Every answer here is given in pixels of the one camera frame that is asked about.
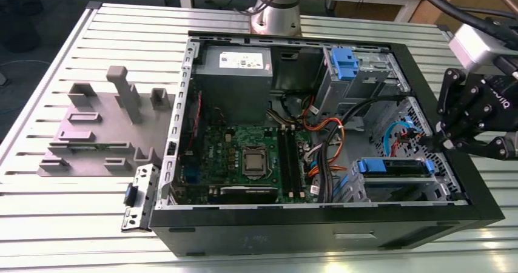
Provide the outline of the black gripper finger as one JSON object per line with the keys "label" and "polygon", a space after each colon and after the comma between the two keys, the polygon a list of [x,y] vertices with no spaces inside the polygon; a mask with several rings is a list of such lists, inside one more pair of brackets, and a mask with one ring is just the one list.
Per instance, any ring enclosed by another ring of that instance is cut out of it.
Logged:
{"label": "black gripper finger", "polygon": [[504,136],[496,136],[488,143],[472,137],[451,141],[439,133],[427,136],[427,149],[429,152],[456,150],[483,158],[516,161],[516,132],[507,132]]}
{"label": "black gripper finger", "polygon": [[436,131],[420,138],[424,145],[444,145],[473,136],[477,124],[485,117],[485,104],[480,101],[481,87],[467,81],[467,75],[459,69],[444,71],[440,86],[436,113],[440,117]]}

